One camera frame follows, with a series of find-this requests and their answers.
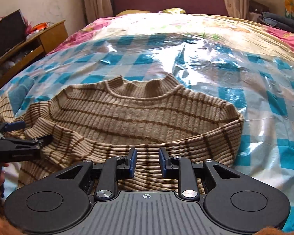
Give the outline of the beige brown striped knit sweater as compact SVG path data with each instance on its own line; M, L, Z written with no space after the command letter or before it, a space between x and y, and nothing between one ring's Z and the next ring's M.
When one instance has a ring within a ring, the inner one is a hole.
M70 85L50 100L32 103L20 120L26 127L12 137L53 137L41 160L22 164L20 186L85 159L104 163L134 147L134 178L119 183L125 190L177 189L176 180L161 175L161 147L195 163L213 159L232 165L244 124L232 103L192 91L171 74L151 81L118 76Z

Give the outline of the folded dark blue clothes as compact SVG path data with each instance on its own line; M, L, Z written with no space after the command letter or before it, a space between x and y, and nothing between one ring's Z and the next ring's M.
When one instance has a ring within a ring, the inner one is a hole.
M279 16L271 12L262 12L260 21L268 26L279 28L284 31L294 32L294 20Z

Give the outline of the wooden side cabinet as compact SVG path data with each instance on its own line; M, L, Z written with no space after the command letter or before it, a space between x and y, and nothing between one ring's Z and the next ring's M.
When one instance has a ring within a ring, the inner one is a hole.
M8 61L15 60L15 63L0 76L0 89L19 72L58 47L67 37L65 21L62 20L38 32L2 55L0 69Z

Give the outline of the black television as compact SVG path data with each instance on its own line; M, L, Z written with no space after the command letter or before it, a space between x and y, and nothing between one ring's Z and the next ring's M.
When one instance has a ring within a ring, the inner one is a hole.
M26 39L26 28L21 10L0 19L0 57Z

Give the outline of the orange item on cabinet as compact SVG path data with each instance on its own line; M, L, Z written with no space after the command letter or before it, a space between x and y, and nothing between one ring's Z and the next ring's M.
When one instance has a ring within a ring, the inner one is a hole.
M35 25L34 27L31 28L31 33L34 33L36 31L45 30L47 27L48 27L47 22L39 23L39 24L37 24L37 25Z

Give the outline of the blue checkered plastic sheet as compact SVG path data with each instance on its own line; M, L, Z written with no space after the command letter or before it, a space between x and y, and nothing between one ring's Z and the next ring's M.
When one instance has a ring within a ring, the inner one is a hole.
M281 189L291 204L284 231L294 230L294 62L244 52L191 35L105 37L33 63L2 89L20 116L34 102L71 84L123 76L148 81L171 73L185 87L227 100L245 117L235 168Z

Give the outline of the yellow pillow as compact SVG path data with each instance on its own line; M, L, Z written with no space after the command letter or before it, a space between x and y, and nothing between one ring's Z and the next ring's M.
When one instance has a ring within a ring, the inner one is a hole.
M146 10L125 10L118 13L116 16L124 16L124 15L131 15L131 14L148 14L148 13L152 13L152 12L146 11ZM171 8L171 9L158 11L158 13L186 14L186 11L181 8Z

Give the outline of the maroon padded headboard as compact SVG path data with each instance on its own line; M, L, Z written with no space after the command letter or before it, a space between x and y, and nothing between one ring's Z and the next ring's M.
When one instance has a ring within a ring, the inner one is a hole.
M228 16L224 0L114 0L113 13L126 10L159 12L180 8L188 14L209 14Z

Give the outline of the pink floral bed cover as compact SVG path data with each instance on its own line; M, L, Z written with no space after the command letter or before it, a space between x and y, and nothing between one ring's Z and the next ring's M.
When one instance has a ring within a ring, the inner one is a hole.
M136 13L101 18L69 36L53 51L105 37L165 33L202 37L244 52L294 62L294 33L220 15Z

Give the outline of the dark brown handbag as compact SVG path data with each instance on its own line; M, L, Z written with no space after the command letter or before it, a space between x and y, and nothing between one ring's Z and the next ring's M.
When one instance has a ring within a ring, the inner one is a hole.
M259 2L256 2L254 0L249 0L249 12L261 14L263 12L270 12L270 9Z

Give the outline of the yellow flower wall sticker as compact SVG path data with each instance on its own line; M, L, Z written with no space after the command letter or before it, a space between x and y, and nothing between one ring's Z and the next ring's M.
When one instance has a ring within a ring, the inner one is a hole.
M294 20L294 1L293 0L285 0L285 17L291 20Z

